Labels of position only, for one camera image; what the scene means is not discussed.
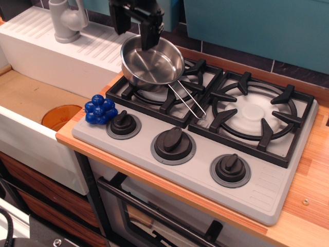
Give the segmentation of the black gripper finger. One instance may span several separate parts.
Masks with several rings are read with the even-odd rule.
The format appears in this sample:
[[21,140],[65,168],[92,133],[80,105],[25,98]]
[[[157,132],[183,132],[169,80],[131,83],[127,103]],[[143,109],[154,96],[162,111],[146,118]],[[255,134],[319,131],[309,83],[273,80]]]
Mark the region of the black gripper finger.
[[131,17],[126,14],[125,8],[122,6],[110,5],[109,10],[115,32],[121,35],[129,31],[131,28]]
[[160,39],[160,29],[158,23],[144,21],[140,25],[141,48],[143,51],[149,50],[158,45]]

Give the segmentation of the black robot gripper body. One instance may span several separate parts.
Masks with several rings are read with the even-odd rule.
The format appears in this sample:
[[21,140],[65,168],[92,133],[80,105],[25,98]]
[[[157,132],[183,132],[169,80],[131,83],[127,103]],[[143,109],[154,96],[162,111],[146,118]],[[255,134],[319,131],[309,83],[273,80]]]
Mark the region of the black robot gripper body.
[[108,1],[108,4],[124,7],[126,14],[139,23],[158,23],[160,33],[163,31],[164,11],[157,1]]

